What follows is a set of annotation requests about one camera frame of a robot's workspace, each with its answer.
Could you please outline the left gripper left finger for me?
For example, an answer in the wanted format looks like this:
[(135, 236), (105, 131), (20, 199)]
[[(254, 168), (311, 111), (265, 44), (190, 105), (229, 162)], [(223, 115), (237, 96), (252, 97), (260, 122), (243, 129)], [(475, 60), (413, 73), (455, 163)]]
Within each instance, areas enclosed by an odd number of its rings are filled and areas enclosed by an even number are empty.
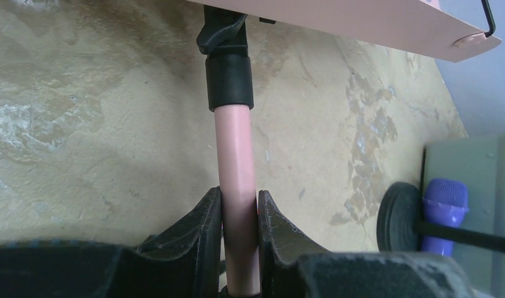
[(0, 297), (217, 297), (221, 192), (137, 246), (77, 239), (0, 244)]

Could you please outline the purple microphone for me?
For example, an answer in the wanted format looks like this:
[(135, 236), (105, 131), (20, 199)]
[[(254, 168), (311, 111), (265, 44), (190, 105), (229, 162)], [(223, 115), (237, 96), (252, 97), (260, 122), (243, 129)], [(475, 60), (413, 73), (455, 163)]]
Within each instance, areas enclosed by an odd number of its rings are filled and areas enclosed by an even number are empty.
[[(433, 224), (458, 228), (468, 212), (468, 188), (463, 182), (434, 178), (424, 193), (424, 219)], [(423, 236), (421, 250), (451, 256), (454, 243), (450, 240)]]

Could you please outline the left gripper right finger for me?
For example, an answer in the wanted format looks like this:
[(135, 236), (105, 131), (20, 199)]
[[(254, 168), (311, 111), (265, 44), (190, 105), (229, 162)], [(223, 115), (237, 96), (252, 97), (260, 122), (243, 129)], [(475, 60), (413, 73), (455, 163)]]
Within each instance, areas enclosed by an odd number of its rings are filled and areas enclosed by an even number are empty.
[(427, 253), (332, 252), (258, 194), (263, 297), (475, 297), (456, 262)]

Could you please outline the black round-base mic stand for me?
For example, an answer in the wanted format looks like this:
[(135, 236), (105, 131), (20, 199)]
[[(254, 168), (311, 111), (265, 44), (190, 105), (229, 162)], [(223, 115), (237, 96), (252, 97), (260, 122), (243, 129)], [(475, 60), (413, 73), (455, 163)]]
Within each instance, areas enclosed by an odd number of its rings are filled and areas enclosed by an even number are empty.
[(424, 219), (421, 191), (405, 182), (393, 183), (378, 211), (380, 251), (422, 251), (423, 236), (450, 240), (505, 254), (505, 237), (430, 223)]

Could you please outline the pink music stand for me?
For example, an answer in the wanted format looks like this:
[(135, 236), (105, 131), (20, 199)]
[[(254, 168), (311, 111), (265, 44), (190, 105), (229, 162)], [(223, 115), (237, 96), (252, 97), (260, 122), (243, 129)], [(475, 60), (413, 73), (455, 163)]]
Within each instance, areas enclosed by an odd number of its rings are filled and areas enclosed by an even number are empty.
[(481, 5), (487, 30), (444, 12), (438, 1), (203, 2), (204, 24), (196, 43), (206, 57), (208, 103), (215, 116), (230, 296), (252, 297), (261, 291), (247, 16), (459, 62), (501, 42), (494, 34), (490, 3)]

